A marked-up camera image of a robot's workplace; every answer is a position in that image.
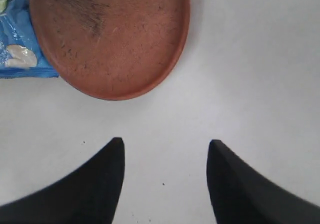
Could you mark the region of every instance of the blue plastic bag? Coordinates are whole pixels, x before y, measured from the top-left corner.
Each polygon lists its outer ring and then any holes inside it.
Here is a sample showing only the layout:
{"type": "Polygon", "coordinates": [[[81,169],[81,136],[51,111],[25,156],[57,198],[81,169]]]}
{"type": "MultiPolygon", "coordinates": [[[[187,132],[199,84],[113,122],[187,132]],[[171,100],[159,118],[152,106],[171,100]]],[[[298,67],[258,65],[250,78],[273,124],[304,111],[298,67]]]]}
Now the blue plastic bag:
{"type": "Polygon", "coordinates": [[[0,14],[0,78],[58,77],[39,47],[29,13],[28,0],[8,0],[5,11],[0,14]],[[8,45],[21,45],[33,51],[37,57],[36,67],[29,69],[8,68],[5,62],[10,57],[8,45]]]}

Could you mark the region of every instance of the terracotta saucer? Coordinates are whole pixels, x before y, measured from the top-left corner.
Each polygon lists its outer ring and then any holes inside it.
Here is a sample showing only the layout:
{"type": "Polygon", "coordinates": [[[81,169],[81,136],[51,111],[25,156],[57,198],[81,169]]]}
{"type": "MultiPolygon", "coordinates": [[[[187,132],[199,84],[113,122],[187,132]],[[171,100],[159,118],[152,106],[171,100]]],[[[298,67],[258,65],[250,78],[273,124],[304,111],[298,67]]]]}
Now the terracotta saucer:
{"type": "Polygon", "coordinates": [[[190,0],[30,0],[48,61],[76,89],[130,99],[155,88],[187,38],[190,0]]]}

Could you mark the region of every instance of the clay plant saucer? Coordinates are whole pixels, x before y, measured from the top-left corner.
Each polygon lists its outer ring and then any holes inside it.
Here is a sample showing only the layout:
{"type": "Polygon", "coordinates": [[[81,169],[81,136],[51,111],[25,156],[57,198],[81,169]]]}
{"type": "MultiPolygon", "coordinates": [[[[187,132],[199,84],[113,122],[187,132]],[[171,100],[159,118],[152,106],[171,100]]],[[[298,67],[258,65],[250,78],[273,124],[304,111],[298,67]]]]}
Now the clay plant saucer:
{"type": "Polygon", "coordinates": [[[130,99],[155,88],[183,50],[190,0],[30,0],[48,61],[76,89],[130,99]]]}

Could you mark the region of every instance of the round plate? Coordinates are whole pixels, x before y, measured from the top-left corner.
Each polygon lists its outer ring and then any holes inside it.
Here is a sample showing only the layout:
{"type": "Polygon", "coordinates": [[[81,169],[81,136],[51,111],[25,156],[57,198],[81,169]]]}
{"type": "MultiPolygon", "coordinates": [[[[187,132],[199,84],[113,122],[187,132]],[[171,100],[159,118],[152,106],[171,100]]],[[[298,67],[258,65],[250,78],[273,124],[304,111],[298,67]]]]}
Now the round plate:
{"type": "Polygon", "coordinates": [[[187,38],[190,0],[30,0],[48,61],[76,89],[130,99],[175,66],[187,38]]]}

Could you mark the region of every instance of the white surface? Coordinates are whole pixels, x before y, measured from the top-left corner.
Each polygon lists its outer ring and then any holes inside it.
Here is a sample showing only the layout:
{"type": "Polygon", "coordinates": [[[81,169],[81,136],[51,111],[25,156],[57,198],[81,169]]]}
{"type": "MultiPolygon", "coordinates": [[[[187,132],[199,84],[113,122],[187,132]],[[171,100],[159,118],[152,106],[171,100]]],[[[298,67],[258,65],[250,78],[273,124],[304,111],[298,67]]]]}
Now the white surface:
{"type": "Polygon", "coordinates": [[[211,139],[320,205],[319,10],[320,0],[192,0],[179,63],[134,100],[90,98],[61,79],[1,80],[0,204],[53,183],[121,136],[115,224],[213,223],[211,139]]]}

